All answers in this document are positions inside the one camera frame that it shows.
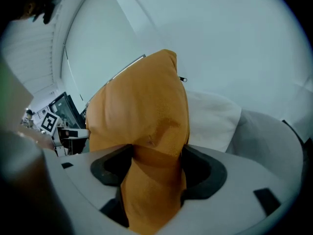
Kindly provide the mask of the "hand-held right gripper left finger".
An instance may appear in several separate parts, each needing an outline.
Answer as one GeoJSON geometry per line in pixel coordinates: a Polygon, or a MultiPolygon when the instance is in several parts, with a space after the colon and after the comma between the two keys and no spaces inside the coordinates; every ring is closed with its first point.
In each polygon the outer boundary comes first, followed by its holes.
{"type": "Polygon", "coordinates": [[[93,161],[90,171],[103,185],[118,187],[131,167],[133,154],[133,146],[128,144],[93,161]]]}

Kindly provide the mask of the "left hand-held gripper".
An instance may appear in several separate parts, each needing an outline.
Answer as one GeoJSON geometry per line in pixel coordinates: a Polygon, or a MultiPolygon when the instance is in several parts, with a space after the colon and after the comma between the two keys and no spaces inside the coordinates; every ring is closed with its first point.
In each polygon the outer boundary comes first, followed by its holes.
{"type": "Polygon", "coordinates": [[[46,112],[40,129],[51,136],[58,156],[82,153],[89,138],[88,129],[69,128],[63,124],[59,116],[50,111],[46,112]]]}

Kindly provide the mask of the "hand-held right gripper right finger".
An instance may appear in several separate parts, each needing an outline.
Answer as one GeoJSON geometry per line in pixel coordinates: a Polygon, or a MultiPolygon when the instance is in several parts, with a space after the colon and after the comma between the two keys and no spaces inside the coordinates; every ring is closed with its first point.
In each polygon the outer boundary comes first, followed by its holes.
{"type": "Polygon", "coordinates": [[[227,170],[220,161],[189,146],[182,150],[181,167],[186,178],[181,200],[208,199],[227,179],[227,170]]]}

